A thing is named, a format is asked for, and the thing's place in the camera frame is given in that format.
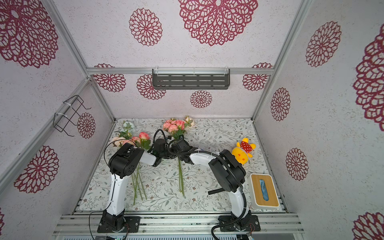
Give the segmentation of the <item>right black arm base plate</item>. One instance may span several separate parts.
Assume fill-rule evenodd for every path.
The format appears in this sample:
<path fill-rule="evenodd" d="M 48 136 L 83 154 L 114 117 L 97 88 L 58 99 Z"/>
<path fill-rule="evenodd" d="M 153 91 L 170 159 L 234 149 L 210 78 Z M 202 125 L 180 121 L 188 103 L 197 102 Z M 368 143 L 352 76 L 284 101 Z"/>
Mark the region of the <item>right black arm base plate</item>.
<path fill-rule="evenodd" d="M 251 216 L 248 222 L 242 220 L 242 225 L 239 223 L 220 227 L 221 232 L 259 232 L 261 226 L 257 216 Z"/>

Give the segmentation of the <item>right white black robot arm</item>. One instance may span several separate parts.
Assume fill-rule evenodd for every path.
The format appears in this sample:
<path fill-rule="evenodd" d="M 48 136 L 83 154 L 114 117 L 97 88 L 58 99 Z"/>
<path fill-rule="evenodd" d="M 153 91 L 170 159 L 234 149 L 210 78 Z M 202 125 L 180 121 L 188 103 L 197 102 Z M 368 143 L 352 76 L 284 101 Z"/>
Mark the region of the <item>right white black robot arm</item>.
<path fill-rule="evenodd" d="M 218 239 L 215 235 L 215 230 L 218 228 L 223 230 L 226 227 L 234 227 L 240 231 L 245 230 L 252 219 L 252 212 L 248 208 L 244 193 L 246 171 L 235 156 L 228 150 L 216 154 L 203 151 L 190 146 L 185 139 L 172 140 L 167 150 L 172 157 L 178 157 L 181 161 L 211 169 L 221 188 L 210 191 L 210 195 L 228 192 L 232 207 L 231 218 L 228 222 L 221 220 L 218 225 L 211 228 L 213 238 Z"/>

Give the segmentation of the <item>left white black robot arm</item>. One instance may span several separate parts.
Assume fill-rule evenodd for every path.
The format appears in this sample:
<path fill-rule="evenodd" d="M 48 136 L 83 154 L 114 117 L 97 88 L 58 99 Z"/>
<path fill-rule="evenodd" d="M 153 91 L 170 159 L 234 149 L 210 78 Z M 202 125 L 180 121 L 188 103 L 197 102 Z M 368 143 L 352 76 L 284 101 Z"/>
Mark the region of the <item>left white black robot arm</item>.
<path fill-rule="evenodd" d="M 144 148 L 148 139 L 135 140 L 116 139 L 112 143 L 121 143 L 121 147 L 112 155 L 108 162 L 111 173 L 111 191 L 106 208 L 101 211 L 102 217 L 97 229 L 98 234 L 129 234 L 139 230 L 140 217 L 125 216 L 125 198 L 129 179 L 133 180 L 134 188 L 138 188 L 140 164 L 158 166 L 163 158 L 168 158 L 167 146 L 171 136 L 158 129 L 154 134 L 154 142 L 148 150 Z"/>

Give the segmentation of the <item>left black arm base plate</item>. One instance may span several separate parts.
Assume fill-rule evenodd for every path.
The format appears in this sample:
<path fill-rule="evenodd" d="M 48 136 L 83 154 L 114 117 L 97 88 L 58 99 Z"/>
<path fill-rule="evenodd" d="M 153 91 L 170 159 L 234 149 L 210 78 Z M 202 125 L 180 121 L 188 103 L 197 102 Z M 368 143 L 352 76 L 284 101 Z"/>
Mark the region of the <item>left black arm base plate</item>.
<path fill-rule="evenodd" d="M 107 221 L 101 219 L 97 233 L 103 234 L 120 234 L 120 233 L 137 233 L 140 226 L 140 217 L 123 217 L 122 222 L 117 227 L 108 224 Z"/>

